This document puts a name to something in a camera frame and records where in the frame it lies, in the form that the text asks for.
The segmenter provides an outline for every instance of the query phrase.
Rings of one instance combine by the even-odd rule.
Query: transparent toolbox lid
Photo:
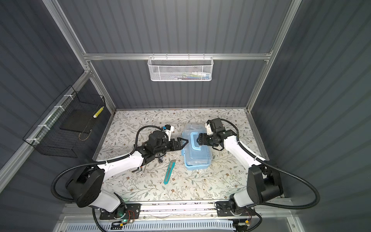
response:
[[[209,146],[199,146],[197,138],[199,133],[206,133],[204,125],[188,124],[185,126],[182,137],[189,140],[184,149],[184,161],[188,166],[210,165],[211,149]]]

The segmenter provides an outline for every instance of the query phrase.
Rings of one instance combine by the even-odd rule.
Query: black wire basket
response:
[[[86,152],[95,152],[96,144],[88,141],[105,106],[101,95],[74,91],[23,140],[43,155],[83,158]]]

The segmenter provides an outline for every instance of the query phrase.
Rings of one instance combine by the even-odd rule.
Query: teal utility knife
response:
[[[170,161],[169,167],[167,168],[167,172],[165,175],[164,184],[167,184],[169,182],[171,172],[173,171],[174,166],[175,166],[175,160]]]

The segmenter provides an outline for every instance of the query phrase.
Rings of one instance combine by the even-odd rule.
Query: storage box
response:
[[[189,143],[181,151],[187,170],[206,169],[211,164],[210,147],[199,146],[197,143],[199,133],[206,133],[204,125],[188,124],[182,133],[182,137],[189,140]]]

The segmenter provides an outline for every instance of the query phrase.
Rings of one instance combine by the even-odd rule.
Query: gray wall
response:
[[[211,81],[151,81],[147,61],[93,61],[117,108],[245,107],[265,61],[214,61]]]
[[[0,1],[0,35],[2,167],[83,69],[41,0]]]
[[[266,53],[290,0],[59,3],[87,53]],[[153,82],[144,61],[92,61],[117,108],[244,107],[263,61],[215,61],[210,82]]]
[[[306,231],[369,231],[371,2],[304,1],[252,114],[268,155],[310,181]],[[313,194],[292,179],[294,203]]]

